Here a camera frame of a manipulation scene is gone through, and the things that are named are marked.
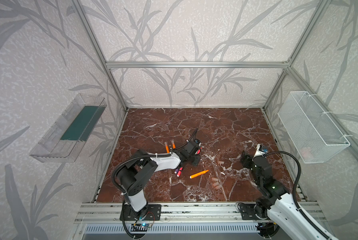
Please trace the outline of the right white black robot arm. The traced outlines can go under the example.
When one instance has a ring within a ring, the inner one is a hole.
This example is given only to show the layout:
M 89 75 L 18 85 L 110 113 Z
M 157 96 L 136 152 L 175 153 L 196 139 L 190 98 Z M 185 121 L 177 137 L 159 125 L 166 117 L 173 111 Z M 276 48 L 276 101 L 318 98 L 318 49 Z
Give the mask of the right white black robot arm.
M 254 183 L 262 194 L 256 200 L 254 208 L 257 217 L 271 220 L 293 240 L 336 240 L 333 234 L 298 203 L 297 186 L 301 177 L 301 165 L 297 158 L 284 151 L 269 153 L 262 145 L 258 147 L 253 156 L 242 152 L 241 157 L 243 167 L 250 170 Z M 292 191 L 273 177 L 272 165 L 267 157 L 275 154 L 291 157 L 298 166 Z

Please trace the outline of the orange highlighter pair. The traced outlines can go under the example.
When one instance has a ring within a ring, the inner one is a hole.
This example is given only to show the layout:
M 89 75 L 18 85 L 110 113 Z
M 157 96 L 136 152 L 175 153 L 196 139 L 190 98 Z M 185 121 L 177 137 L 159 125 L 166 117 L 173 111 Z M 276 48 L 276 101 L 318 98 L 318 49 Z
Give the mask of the orange highlighter pair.
M 172 147 L 173 147 L 173 149 L 176 149 L 176 144 L 175 144 L 175 141 L 174 141 L 174 140 L 171 140 L 171 143 L 172 143 Z

